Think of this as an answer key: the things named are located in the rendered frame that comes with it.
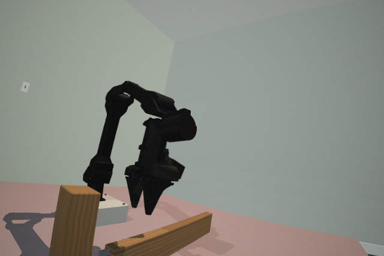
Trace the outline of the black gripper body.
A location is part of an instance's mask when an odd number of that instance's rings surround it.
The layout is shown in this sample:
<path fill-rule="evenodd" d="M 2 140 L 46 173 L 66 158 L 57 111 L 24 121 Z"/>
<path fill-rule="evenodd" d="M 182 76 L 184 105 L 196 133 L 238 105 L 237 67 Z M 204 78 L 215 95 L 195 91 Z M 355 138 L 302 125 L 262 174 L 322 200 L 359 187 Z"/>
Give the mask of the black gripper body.
<path fill-rule="evenodd" d="M 164 154 L 169 153 L 166 144 L 151 139 L 144 139 L 139 145 L 140 155 L 134 165 L 125 169 L 125 175 L 141 179 L 150 177 L 165 182 L 178 182 L 180 171 L 177 167 L 163 164 Z"/>

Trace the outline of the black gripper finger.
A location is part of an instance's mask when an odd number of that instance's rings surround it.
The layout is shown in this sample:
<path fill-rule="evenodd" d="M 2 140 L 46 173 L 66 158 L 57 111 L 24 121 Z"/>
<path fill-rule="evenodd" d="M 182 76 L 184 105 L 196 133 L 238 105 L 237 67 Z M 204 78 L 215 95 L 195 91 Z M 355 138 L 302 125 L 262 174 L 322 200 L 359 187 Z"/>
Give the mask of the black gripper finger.
<path fill-rule="evenodd" d="M 133 208 L 137 208 L 143 191 L 142 180 L 128 176 L 125 178 L 127 180 L 128 192 L 130 193 L 131 205 Z"/>
<path fill-rule="evenodd" d="M 163 191 L 173 184 L 174 183 L 156 180 L 150 177 L 142 178 L 143 199 L 145 213 L 147 215 L 152 215 L 152 212 L 155 209 L 158 199 L 162 195 Z"/>

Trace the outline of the wooden post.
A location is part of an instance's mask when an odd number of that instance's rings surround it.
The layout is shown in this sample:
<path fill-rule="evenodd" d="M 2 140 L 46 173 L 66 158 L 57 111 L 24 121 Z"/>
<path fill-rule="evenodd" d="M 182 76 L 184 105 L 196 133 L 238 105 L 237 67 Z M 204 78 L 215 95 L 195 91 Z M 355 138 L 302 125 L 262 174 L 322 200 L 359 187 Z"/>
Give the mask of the wooden post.
<path fill-rule="evenodd" d="M 101 193 L 61 185 L 49 256 L 91 256 Z"/>

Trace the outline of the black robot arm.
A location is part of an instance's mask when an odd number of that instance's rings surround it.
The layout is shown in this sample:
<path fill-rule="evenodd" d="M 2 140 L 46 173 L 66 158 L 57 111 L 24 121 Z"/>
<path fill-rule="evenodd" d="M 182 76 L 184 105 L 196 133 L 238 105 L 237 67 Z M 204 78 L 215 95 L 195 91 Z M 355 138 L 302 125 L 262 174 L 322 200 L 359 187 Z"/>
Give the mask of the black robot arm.
<path fill-rule="evenodd" d="M 167 142 L 189 141 L 196 136 L 197 126 L 191 116 L 191 110 L 185 108 L 177 110 L 172 98 L 156 91 L 147 91 L 129 81 L 111 88 L 106 94 L 107 116 L 99 148 L 83 174 L 83 181 L 87 183 L 87 186 L 101 193 L 100 201 L 106 200 L 103 198 L 104 184 L 110 183 L 113 173 L 114 165 L 110 156 L 119 120 L 132 105 L 134 99 L 141 103 L 141 108 L 145 113 L 161 118 L 149 118 L 144 121 L 142 125 L 146 129 L 143 140 L 157 140 L 166 144 Z"/>

